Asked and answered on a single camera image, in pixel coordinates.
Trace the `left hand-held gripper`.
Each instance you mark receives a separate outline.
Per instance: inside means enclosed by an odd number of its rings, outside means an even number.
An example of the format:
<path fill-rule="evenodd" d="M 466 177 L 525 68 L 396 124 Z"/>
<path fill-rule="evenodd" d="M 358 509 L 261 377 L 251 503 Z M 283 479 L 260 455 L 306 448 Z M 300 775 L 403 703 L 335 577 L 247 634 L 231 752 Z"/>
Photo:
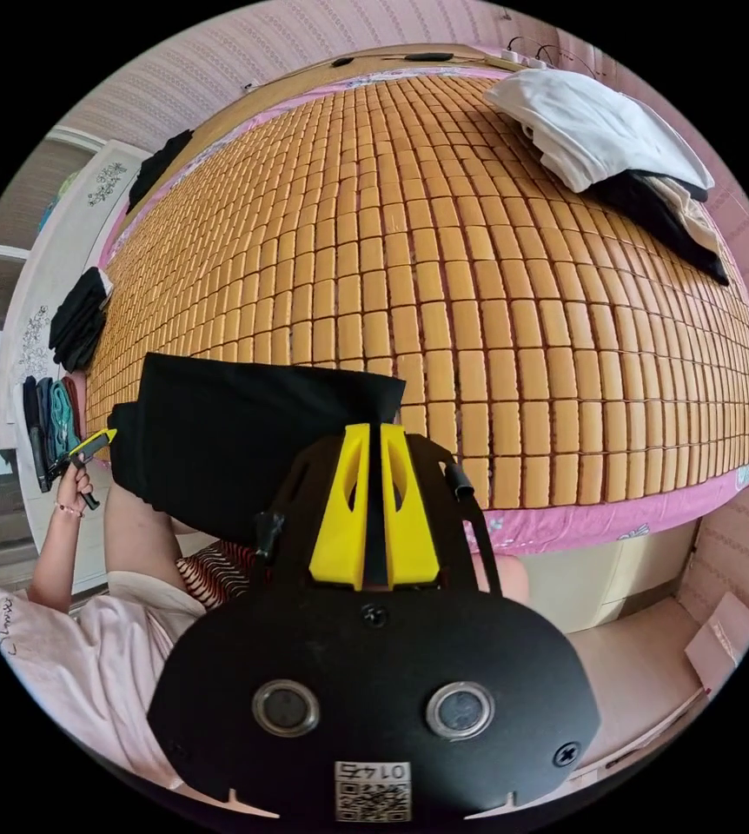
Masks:
<path fill-rule="evenodd" d="M 110 446 L 115 437 L 116 430 L 114 428 L 104 428 L 80 442 L 70 452 L 63 454 L 51 464 L 48 471 L 49 483 L 52 484 L 60 478 L 63 479 L 71 468 L 82 471 L 98 452 Z M 92 493 L 82 493 L 80 491 L 78 498 L 81 498 L 81 503 L 89 510 L 96 510 L 100 506 L 99 501 L 92 496 Z"/>

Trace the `person's left hand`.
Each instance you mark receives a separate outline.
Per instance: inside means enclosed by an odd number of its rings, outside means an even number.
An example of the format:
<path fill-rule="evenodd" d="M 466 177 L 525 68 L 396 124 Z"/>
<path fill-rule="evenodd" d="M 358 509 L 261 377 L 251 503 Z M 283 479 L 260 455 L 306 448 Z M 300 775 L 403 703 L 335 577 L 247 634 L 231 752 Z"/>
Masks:
<path fill-rule="evenodd" d="M 87 509 L 85 499 L 92 493 L 86 467 L 69 463 L 56 492 L 56 505 L 63 512 L 82 517 Z"/>

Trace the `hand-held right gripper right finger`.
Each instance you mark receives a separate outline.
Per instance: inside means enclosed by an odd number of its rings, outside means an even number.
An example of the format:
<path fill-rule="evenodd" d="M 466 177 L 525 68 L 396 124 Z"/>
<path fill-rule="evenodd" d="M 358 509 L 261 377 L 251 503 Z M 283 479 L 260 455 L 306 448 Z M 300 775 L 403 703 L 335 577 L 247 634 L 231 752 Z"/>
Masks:
<path fill-rule="evenodd" d="M 403 427 L 381 425 L 380 450 L 388 587 L 433 584 L 440 563 Z"/>

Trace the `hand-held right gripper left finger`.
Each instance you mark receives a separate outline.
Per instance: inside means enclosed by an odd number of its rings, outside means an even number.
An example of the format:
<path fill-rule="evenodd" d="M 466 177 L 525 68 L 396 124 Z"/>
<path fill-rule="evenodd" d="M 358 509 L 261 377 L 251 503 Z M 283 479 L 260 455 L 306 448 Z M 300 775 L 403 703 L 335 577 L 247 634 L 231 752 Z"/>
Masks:
<path fill-rule="evenodd" d="M 317 583 L 362 589 L 368 524 L 370 427 L 346 427 L 308 571 Z"/>

